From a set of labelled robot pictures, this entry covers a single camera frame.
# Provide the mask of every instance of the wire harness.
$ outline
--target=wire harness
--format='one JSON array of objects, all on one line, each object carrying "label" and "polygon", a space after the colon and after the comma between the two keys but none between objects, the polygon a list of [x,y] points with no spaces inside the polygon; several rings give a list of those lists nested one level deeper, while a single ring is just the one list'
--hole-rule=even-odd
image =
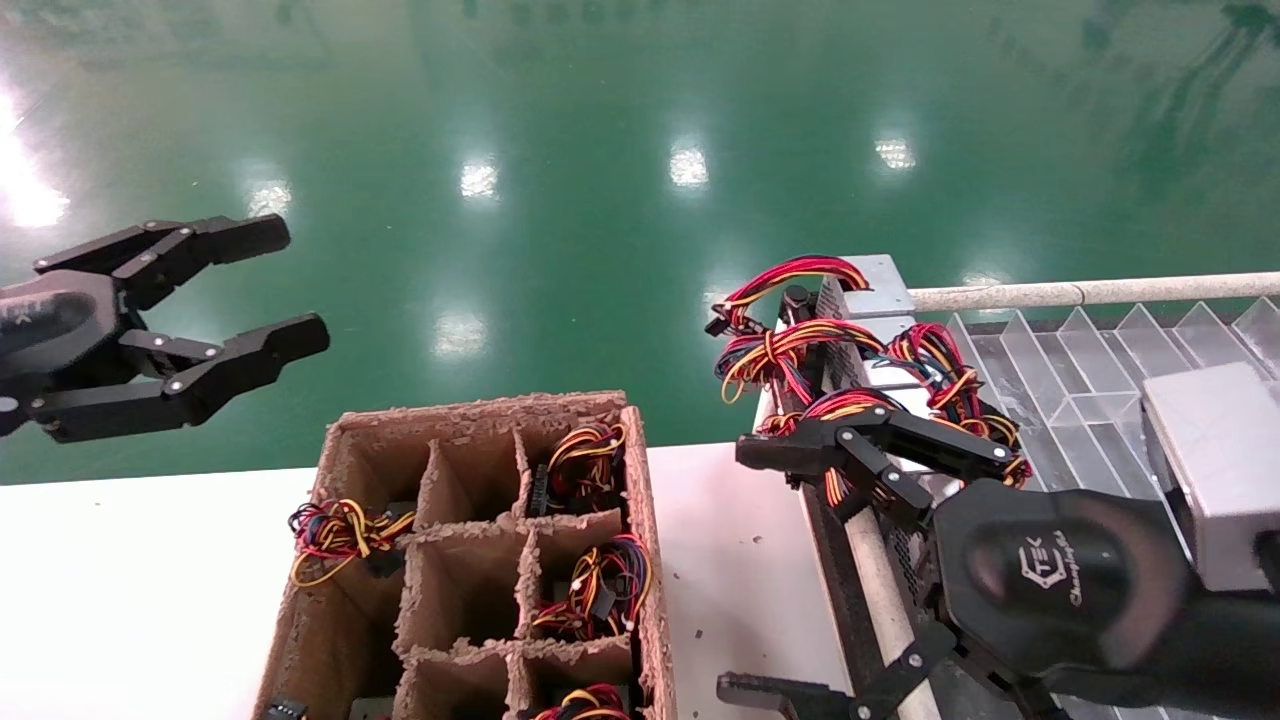
[{"label": "wire harness", "polygon": [[[381,515],[370,518],[358,502],[349,498],[305,502],[289,515],[289,529],[293,530],[298,553],[289,578],[300,588],[315,587],[357,557],[369,560],[370,571],[376,577],[390,575],[401,561],[388,562],[387,556],[394,552],[396,538],[412,529],[413,516],[413,510],[389,507]],[[312,565],[314,570],[306,573],[310,579],[303,579],[307,565]]]},{"label": "wire harness", "polygon": [[584,514],[621,505],[626,430],[590,423],[571,430],[535,471],[529,514]]},{"label": "wire harness", "polygon": [[590,641],[630,633],[653,580],[649,551],[634,534],[591,547],[573,565],[568,596],[548,602],[534,626],[562,639]]},{"label": "wire harness", "polygon": [[[799,319],[781,331],[772,331],[746,315],[746,309],[774,287],[806,275],[835,277],[846,291],[870,290],[861,272],[846,260],[806,255],[760,273],[712,305],[716,316],[707,325],[707,332],[733,336],[714,366],[716,378],[721,380],[721,398],[732,405],[744,392],[768,387],[774,398],[786,392],[805,406],[801,413],[778,413],[765,418],[756,433],[786,436],[801,419],[833,420],[874,406],[905,410],[896,400],[873,388],[837,389],[819,396],[810,386],[803,373],[806,354],[814,346],[852,343],[864,361],[901,368],[928,389],[933,420],[1009,446],[1011,460],[1004,468],[1001,479],[1018,488],[1027,483],[1032,468],[1021,454],[1018,424],[978,397],[983,383],[977,370],[964,363],[955,338],[945,325],[919,323],[882,343],[869,331],[849,320]],[[826,489],[827,501],[835,507],[845,500],[851,486],[840,471],[828,470]]]},{"label": "wire harness", "polygon": [[598,683],[573,691],[556,707],[541,712],[522,714],[525,720],[588,720],[590,717],[614,717],[631,720],[623,706],[622,697],[613,685]]}]

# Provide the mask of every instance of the green epoxy floor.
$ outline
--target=green epoxy floor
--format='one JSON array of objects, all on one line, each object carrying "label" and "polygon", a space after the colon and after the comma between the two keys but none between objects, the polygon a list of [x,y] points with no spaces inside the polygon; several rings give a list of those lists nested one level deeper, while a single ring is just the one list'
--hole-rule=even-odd
[{"label": "green epoxy floor", "polygon": [[721,405],[707,302],[801,252],[892,252],[914,287],[1280,269],[1272,22],[1211,1],[10,0],[0,284],[148,218],[279,210],[293,247],[148,319],[220,341],[315,310],[334,345],[200,429],[58,447],[27,427],[0,483],[308,465],[344,410],[530,391],[618,387],[650,445],[728,439],[754,404]]}]

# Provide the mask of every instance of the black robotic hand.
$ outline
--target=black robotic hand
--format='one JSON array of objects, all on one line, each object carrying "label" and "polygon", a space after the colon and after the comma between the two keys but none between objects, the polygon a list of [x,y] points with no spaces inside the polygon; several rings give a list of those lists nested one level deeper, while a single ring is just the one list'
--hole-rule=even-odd
[{"label": "black robotic hand", "polygon": [[209,265],[288,245],[279,215],[216,217],[148,222],[37,260],[40,277],[0,288],[0,437],[28,420],[58,442],[198,425],[328,350],[314,314],[221,346],[148,332],[140,315]]},{"label": "black robotic hand", "polygon": [[[933,498],[886,452],[966,482]],[[924,537],[918,605],[929,620],[858,697],[824,685],[726,674],[721,700],[791,720],[888,717],[946,656],[1024,716],[1065,717],[1051,693],[1102,705],[1164,705],[1221,717],[1276,717],[1280,601],[1213,593],[1164,505],[1093,491],[1032,492],[997,480],[1004,448],[908,413],[874,409],[744,436],[756,469],[845,473],[860,500]]]}]

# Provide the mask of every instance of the white table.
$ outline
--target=white table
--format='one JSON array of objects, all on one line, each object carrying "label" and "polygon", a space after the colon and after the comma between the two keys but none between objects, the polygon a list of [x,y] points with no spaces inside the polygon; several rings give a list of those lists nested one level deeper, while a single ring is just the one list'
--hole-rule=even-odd
[{"label": "white table", "polygon": [[[649,451],[682,719],[726,670],[849,692],[800,498],[733,446]],[[0,488],[0,719],[250,720],[314,469]]]}]

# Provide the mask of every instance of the gray metal box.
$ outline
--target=gray metal box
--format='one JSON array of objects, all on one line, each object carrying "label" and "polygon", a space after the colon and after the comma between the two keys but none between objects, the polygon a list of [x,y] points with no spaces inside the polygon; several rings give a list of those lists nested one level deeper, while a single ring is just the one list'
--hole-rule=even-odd
[{"label": "gray metal box", "polygon": [[1183,493],[1174,514],[1204,585],[1266,589],[1253,544],[1280,529],[1280,407],[1266,386],[1231,363],[1147,379],[1143,407],[1152,465]]}]

